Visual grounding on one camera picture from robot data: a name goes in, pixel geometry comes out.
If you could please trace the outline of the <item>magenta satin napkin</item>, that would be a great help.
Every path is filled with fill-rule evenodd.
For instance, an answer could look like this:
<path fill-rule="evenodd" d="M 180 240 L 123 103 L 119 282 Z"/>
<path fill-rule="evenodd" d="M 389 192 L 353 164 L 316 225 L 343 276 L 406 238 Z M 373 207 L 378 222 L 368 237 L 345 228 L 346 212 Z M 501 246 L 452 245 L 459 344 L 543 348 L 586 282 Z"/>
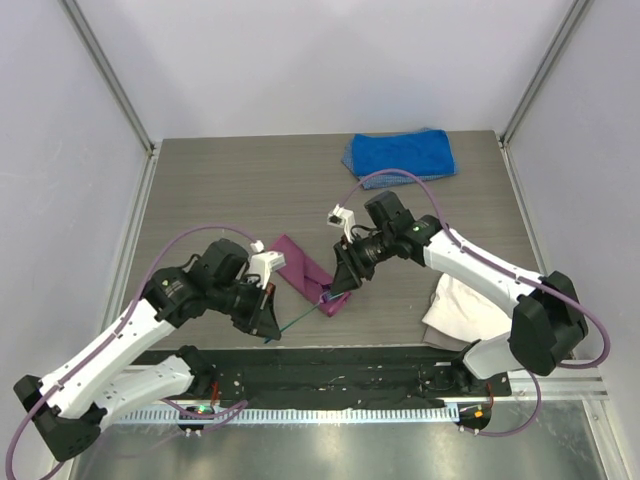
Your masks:
<path fill-rule="evenodd" d="M 271 251 L 284 255 L 285 266 L 278 274 L 310 303 L 315 304 L 324 291 L 330 292 L 333 277 L 288 235 L 280 235 L 269 247 Z M 321 306 L 319 309 L 327 317 L 336 316 L 345 306 L 351 294 Z"/>

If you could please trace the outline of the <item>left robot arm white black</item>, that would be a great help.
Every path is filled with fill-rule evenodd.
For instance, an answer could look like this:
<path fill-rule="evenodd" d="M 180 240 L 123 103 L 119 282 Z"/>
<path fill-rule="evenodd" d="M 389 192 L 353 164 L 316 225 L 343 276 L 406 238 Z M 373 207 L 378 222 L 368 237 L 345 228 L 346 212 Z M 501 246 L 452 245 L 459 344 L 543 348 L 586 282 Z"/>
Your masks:
<path fill-rule="evenodd" d="M 14 391 L 53 457 L 78 456 L 116 420 L 152 402 L 211 392 L 215 367 L 194 346 L 136 374 L 122 373 L 187 321 L 215 311 L 243 333 L 280 339 L 270 277 L 285 264 L 283 253 L 259 242 L 246 251 L 216 240 L 186 264 L 153 272 L 121 317 L 73 359 L 42 378 L 18 380 Z"/>

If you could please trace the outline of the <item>iridescent fork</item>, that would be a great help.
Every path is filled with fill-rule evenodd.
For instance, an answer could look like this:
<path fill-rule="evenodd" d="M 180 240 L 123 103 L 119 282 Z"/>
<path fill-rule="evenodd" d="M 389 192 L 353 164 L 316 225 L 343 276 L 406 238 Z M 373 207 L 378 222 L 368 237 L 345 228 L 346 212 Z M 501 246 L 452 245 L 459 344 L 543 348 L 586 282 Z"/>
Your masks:
<path fill-rule="evenodd" d="M 320 300 L 320 298 L 319 298 L 319 300 L 309 310 L 307 310 L 306 312 L 302 313 L 301 315 L 299 315 L 298 317 L 294 318 L 293 320 L 291 320 L 287 324 L 285 324 L 283 327 L 281 327 L 279 329 L 279 333 L 283 334 L 285 331 L 287 331 L 288 329 L 293 327 L 296 323 L 300 322 L 301 320 L 306 318 L 308 315 L 310 315 L 312 312 L 318 310 L 321 306 L 325 306 L 325 305 L 328 305 L 329 303 L 337 301 L 338 299 L 340 299 L 343 296 L 344 296 L 344 293 L 330 294 L 330 300 L 325 304 L 321 304 L 319 302 L 319 300 Z"/>

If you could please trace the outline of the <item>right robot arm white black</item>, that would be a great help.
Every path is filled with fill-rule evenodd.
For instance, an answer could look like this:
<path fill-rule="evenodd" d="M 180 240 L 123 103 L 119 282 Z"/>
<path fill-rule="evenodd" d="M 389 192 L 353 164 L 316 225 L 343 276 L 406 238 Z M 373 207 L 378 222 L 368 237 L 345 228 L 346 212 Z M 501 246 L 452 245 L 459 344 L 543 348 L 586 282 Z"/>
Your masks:
<path fill-rule="evenodd" d="M 392 191 L 367 201 L 365 209 L 373 222 L 365 235 L 356 234 L 353 211 L 337 205 L 327 215 L 328 224 L 342 231 L 333 247 L 332 294 L 360 288 L 378 264 L 398 257 L 462 282 L 510 319 L 509 332 L 475 340 L 456 358 L 451 380 L 460 393 L 475 394 L 502 372 L 547 376 L 586 337 L 586 320 L 565 275 L 542 277 L 477 249 L 436 217 L 413 217 Z"/>

